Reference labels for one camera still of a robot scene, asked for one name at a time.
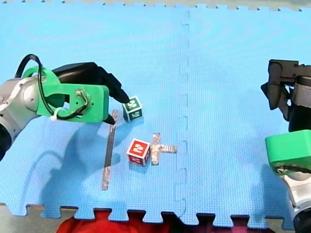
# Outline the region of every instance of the green robot part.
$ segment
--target green robot part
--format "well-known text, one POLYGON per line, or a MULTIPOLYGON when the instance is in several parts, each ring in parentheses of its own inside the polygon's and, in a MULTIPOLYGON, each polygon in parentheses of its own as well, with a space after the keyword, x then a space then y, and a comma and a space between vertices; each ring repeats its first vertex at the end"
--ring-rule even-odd
POLYGON ((265 141, 269 165, 276 175, 311 172, 311 130, 274 135, 265 141))
MULTIPOLYGON (((30 77, 37 72, 38 67, 29 68, 24 72, 23 78, 30 77)), ((60 119, 69 116, 78 109, 82 110, 81 114, 68 118, 66 121, 98 123, 107 119, 109 89, 106 86, 60 83, 58 77, 52 71, 43 68, 42 73, 45 77, 45 81, 42 83, 44 96, 53 112, 57 108, 64 106, 65 95, 69 95, 69 109, 57 111, 60 119)), ((51 116, 42 98, 39 98, 36 113, 40 116, 51 116)))

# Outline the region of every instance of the interlocking foam tile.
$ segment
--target interlocking foam tile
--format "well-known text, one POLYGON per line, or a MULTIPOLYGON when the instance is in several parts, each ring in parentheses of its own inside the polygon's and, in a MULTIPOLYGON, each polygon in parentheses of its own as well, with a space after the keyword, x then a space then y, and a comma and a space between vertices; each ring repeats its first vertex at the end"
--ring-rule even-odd
POLYGON ((196 214, 215 214, 214 225, 232 226, 230 216, 284 219, 292 229, 286 187, 268 166, 265 141, 288 124, 270 111, 260 86, 270 59, 311 64, 308 12, 251 11, 198 6, 190 11, 187 224, 196 214))
POLYGON ((60 217, 62 206, 77 207, 75 217, 83 219, 94 218, 94 208, 112 209, 111 220, 127 220, 128 210, 146 211, 148 222, 162 222, 162 211, 181 216, 183 150, 145 167, 130 164, 125 153, 133 138, 151 141, 153 132, 161 133, 163 143, 182 145, 184 9, 12 2, 1 5, 0 15, 1 82, 13 77, 29 53, 50 69, 94 61, 113 73, 129 96, 139 97, 144 114, 125 123, 121 104, 110 101, 110 112, 117 109, 121 117, 108 191, 101 190, 108 125, 31 121, 0 163, 0 202, 16 216, 27 214, 26 205, 44 205, 42 216, 52 218, 60 217))

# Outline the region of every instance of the red fabric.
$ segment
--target red fabric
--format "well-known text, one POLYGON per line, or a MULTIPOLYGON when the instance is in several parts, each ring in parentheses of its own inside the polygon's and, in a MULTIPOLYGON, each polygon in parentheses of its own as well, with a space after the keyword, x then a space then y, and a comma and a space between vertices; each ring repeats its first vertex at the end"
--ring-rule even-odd
POLYGON ((169 233, 170 224, 146 224, 139 216, 131 215, 128 222, 108 220, 109 212, 95 212, 95 221, 76 220, 64 221, 56 233, 169 233))

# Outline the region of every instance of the gray floor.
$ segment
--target gray floor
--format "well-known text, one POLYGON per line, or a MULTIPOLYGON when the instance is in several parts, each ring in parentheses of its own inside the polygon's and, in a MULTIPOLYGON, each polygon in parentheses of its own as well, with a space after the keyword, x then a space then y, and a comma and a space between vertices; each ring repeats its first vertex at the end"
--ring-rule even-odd
MULTIPOLYGON (((106 1, 107 4, 113 3, 114 0, 106 1)), ((125 4, 132 4, 134 2, 142 2, 141 0, 123 0, 125 4)), ((196 3, 206 3, 210 7, 216 4, 225 4, 230 8, 247 5, 250 9, 256 9, 258 6, 269 6, 272 10, 278 7, 289 7, 298 10, 300 7, 311 7, 311 0, 146 0, 147 5, 154 3, 164 3, 167 6, 175 4, 184 4, 187 6, 195 6, 196 3)), ((0 206, 0 232, 1 233, 54 233, 58 225, 65 219, 71 217, 74 212, 63 211, 61 219, 43 219, 40 217, 40 210, 29 208, 28 216, 14 217, 11 216, 5 206, 0 206)), ((292 233, 291 231, 284 231, 281 228, 281 220, 268 220, 270 228, 276 233, 292 233)))

